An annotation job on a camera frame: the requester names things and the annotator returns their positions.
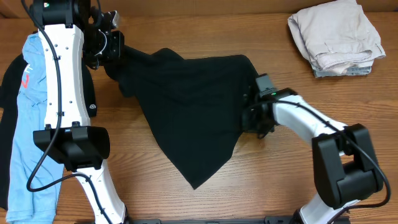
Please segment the black t-shirt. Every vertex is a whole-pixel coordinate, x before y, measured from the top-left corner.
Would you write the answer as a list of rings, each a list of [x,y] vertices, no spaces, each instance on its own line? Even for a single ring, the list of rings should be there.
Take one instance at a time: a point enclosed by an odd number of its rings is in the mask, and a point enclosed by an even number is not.
[[[194,189],[231,158],[257,76],[245,55],[185,59],[168,48],[126,47],[104,69],[123,96],[137,98],[159,147]]]

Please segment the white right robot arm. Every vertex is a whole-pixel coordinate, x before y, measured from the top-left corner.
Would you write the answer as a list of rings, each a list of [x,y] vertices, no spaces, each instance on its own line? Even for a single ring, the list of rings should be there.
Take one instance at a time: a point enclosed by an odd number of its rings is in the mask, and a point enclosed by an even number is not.
[[[268,75],[263,74],[251,87],[246,98],[242,127],[259,139],[285,126],[312,147],[314,198],[288,217],[266,217],[265,223],[349,223],[344,214],[363,208],[360,203],[372,194],[386,189],[386,198],[374,203],[385,205],[391,198],[391,187],[379,167],[367,128],[329,118],[310,106],[290,88],[278,90]]]

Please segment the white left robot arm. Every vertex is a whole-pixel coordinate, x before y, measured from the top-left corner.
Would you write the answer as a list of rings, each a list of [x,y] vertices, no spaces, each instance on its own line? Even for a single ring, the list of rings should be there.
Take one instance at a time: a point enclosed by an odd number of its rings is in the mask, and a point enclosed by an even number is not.
[[[34,131],[34,143],[78,179],[96,223],[127,223],[127,208],[108,169],[109,134],[91,125],[82,72],[84,66],[96,70],[120,59],[119,13],[80,0],[34,1],[25,10],[42,41],[47,77],[44,128]]]

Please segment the black garment with logo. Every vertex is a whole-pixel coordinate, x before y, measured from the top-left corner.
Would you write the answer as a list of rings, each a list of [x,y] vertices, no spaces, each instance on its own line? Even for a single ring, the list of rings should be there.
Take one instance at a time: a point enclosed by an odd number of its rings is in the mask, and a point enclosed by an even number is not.
[[[17,92],[22,80],[22,55],[17,56],[6,70],[1,84],[1,207],[8,209],[12,140],[17,122]]]

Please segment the folded beige trousers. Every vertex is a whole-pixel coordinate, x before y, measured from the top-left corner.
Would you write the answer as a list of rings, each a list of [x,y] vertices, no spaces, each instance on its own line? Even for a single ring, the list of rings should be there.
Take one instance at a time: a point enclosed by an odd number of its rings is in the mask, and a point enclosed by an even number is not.
[[[356,1],[332,1],[291,15],[292,38],[312,67],[343,73],[349,67],[373,67],[386,53],[381,37]]]

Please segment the folded denim jeans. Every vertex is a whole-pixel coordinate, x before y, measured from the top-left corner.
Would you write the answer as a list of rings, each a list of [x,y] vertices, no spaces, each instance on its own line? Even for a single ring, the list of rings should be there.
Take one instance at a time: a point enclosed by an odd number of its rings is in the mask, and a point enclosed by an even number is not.
[[[370,67],[349,67],[343,73],[335,73],[332,71],[319,70],[312,67],[313,74],[316,78],[321,77],[340,77],[340,76],[364,76],[371,73],[372,66]]]

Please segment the light blue t-shirt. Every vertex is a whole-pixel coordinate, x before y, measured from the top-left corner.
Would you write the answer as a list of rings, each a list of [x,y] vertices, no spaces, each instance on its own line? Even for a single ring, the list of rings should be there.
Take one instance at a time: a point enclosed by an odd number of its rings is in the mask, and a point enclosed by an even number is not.
[[[35,146],[33,132],[43,130],[47,110],[44,50],[38,34],[28,36],[23,49],[21,85],[17,92],[17,122],[12,140],[8,223],[52,223],[61,184],[29,192],[27,181],[43,152]]]

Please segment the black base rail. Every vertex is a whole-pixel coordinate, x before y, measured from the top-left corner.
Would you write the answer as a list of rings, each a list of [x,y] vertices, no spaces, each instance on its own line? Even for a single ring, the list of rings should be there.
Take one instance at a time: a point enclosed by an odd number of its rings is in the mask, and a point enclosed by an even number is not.
[[[267,216],[264,218],[219,219],[219,220],[130,220],[131,224],[299,224],[293,216]]]

